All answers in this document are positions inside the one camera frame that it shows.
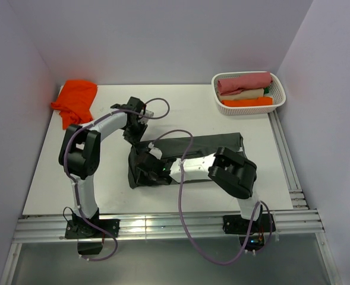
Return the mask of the dark grey t shirt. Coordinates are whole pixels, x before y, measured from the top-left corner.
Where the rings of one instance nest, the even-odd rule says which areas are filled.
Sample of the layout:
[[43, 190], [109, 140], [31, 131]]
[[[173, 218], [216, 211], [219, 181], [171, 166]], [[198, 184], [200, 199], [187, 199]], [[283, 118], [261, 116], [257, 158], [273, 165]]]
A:
[[244, 151], [243, 137], [239, 132], [220, 135], [205, 135], [198, 137], [167, 138], [156, 141], [142, 141], [131, 147], [128, 156], [128, 182], [130, 188], [138, 186], [135, 183], [135, 171], [133, 162], [138, 154], [147, 150], [148, 144], [152, 142], [155, 147], [162, 151], [163, 158], [195, 158], [215, 153], [219, 147], [226, 147], [234, 152]]

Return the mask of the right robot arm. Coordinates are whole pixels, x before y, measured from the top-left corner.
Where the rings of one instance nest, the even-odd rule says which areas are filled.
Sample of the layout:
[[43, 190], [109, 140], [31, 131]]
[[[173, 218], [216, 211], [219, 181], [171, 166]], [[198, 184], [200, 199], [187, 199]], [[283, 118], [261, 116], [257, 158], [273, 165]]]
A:
[[138, 186], [159, 186], [212, 181], [237, 199], [240, 214], [223, 216], [226, 234], [252, 235], [276, 230], [273, 215], [264, 213], [264, 205], [254, 191], [257, 166], [247, 159], [243, 150], [234, 152], [219, 147], [215, 153], [195, 158], [163, 158], [152, 147], [137, 155], [133, 162]]

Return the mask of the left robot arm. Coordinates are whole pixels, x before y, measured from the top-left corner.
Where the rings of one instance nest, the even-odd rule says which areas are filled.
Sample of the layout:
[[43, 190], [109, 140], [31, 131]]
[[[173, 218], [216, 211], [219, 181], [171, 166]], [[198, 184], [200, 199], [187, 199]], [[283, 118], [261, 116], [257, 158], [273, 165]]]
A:
[[140, 142], [154, 113], [136, 97], [126, 104], [115, 104], [110, 111], [89, 123], [71, 124], [65, 131], [59, 164], [71, 181], [75, 209], [67, 221], [65, 238], [84, 239], [103, 236], [105, 222], [99, 218], [94, 194], [94, 174], [100, 164], [101, 142], [117, 130], [131, 145]]

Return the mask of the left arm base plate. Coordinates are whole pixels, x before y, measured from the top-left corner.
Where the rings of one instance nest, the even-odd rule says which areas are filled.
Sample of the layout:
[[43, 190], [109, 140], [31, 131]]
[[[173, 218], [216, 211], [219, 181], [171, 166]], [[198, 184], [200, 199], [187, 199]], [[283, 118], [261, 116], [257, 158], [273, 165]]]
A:
[[64, 239], [77, 241], [77, 252], [85, 257], [95, 258], [103, 249], [107, 238], [117, 238], [119, 233], [119, 219], [101, 219], [95, 229], [82, 219], [69, 220], [65, 230]]

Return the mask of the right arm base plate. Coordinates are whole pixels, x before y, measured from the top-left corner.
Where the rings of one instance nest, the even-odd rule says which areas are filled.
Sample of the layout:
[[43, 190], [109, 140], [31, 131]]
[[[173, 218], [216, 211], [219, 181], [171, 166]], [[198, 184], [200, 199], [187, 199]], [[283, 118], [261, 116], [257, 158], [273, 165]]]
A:
[[[228, 235], [238, 235], [241, 245], [244, 244], [247, 234], [249, 220], [243, 219], [240, 215], [223, 216], [222, 230]], [[276, 225], [272, 214], [261, 214], [260, 217], [253, 221], [250, 235], [245, 246], [245, 250], [252, 253], [260, 251], [266, 245], [265, 234], [274, 234]]]

